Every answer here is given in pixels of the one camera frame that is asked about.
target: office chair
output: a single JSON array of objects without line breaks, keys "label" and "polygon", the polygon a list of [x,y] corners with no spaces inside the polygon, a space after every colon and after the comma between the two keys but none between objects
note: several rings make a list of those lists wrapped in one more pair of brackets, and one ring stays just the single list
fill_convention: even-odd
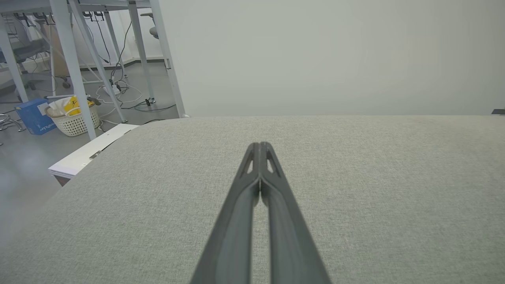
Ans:
[{"label": "office chair", "polygon": [[[0,20],[5,20],[6,22],[7,32],[9,33],[9,39],[11,40],[14,57],[18,63],[19,70],[21,71],[21,78],[25,88],[30,87],[32,90],[36,90],[34,83],[37,81],[50,80],[51,74],[47,72],[28,73],[23,66],[23,62],[42,52],[50,53],[49,51],[51,50],[51,47],[43,38],[32,40],[26,27],[21,21],[16,19],[13,14],[4,15],[4,17]],[[45,20],[36,20],[36,22],[42,27]],[[0,63],[7,63],[2,50],[0,50]],[[66,77],[55,77],[55,79],[56,78],[63,80],[62,86],[64,88],[70,88],[70,84],[67,82]],[[13,80],[0,85],[0,89],[4,89],[12,85],[14,85]],[[18,97],[18,100],[21,101],[18,90],[15,91],[15,94]]]},{"label": "office chair", "polygon": [[[141,16],[149,16],[149,17],[151,17],[151,19],[153,20],[153,22],[155,21],[152,13],[145,13],[145,14],[140,14],[140,15]],[[160,39],[158,37],[158,30],[156,30],[156,23],[155,23],[154,27],[152,27],[151,29],[149,29],[149,33],[152,34],[156,39]]]}]

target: gray textured surface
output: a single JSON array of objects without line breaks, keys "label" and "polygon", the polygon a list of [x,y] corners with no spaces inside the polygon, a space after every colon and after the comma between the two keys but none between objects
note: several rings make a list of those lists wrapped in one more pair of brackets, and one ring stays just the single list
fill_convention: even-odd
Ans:
[{"label": "gray textured surface", "polygon": [[[186,283],[250,142],[269,141],[335,283],[504,283],[505,118],[150,123],[115,142],[0,252],[0,279]],[[253,280],[269,281],[267,210]]]}]

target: cardboard box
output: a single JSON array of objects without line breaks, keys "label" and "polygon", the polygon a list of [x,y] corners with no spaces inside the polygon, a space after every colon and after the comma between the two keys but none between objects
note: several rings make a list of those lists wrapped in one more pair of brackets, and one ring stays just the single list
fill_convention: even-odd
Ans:
[{"label": "cardboard box", "polygon": [[44,110],[48,106],[48,100],[34,99],[18,105],[14,109],[31,134],[42,135],[56,128],[51,117],[45,114]]}]

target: plastic basket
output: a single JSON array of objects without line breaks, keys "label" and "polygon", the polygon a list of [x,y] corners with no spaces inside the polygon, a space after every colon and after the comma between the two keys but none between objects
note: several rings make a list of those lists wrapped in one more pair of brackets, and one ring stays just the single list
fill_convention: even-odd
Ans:
[{"label": "plastic basket", "polygon": [[[51,108],[45,109],[45,113],[52,118],[56,127],[61,130],[66,136],[74,137],[87,132],[86,125],[84,125],[84,119],[82,118],[82,113],[69,116],[68,113],[74,109],[67,112],[65,115],[55,116],[51,112]],[[91,119],[93,120],[93,127],[97,128],[100,126],[100,118],[96,112],[96,106],[92,104],[89,107],[91,112]]]}]

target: gray floor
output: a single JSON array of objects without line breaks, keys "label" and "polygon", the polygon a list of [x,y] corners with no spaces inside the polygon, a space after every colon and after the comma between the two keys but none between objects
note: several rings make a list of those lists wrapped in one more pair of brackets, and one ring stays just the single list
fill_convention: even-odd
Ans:
[{"label": "gray floor", "polygon": [[[169,107],[175,104],[173,99],[167,73],[163,63],[149,63],[153,88],[157,103],[155,108]],[[90,72],[82,72],[88,80],[94,80]],[[126,68],[130,84],[143,93],[143,98],[148,98],[147,83],[143,75],[140,64]],[[92,97],[97,85],[87,85],[86,92]],[[39,82],[38,89],[51,90],[51,82]],[[30,98],[50,96],[51,93],[45,91],[32,91],[27,89]],[[57,89],[57,94],[71,94],[72,88],[64,89],[61,85]],[[101,90],[101,99],[111,101],[105,91]],[[130,101],[139,96],[138,91],[129,89],[121,100]],[[14,101],[13,93],[0,94],[0,113],[12,110],[15,104],[1,104],[5,101]],[[131,107],[136,103],[125,103],[123,107]],[[100,115],[108,113],[113,105],[98,106]],[[128,123],[141,125],[152,119],[172,119],[178,118],[177,107],[158,112],[140,112],[134,109],[122,110]],[[10,112],[14,119],[19,119],[16,112]],[[121,122],[117,112],[107,116],[105,119],[113,122]],[[114,125],[104,123],[104,130],[110,129]],[[44,135],[32,135],[28,131],[17,132],[16,128],[9,127],[0,131],[0,246],[11,240],[15,233],[30,222],[60,188],[56,179],[49,175],[47,168],[67,156],[74,150],[89,142],[87,134],[77,137],[67,137],[58,129],[54,129]]]}]

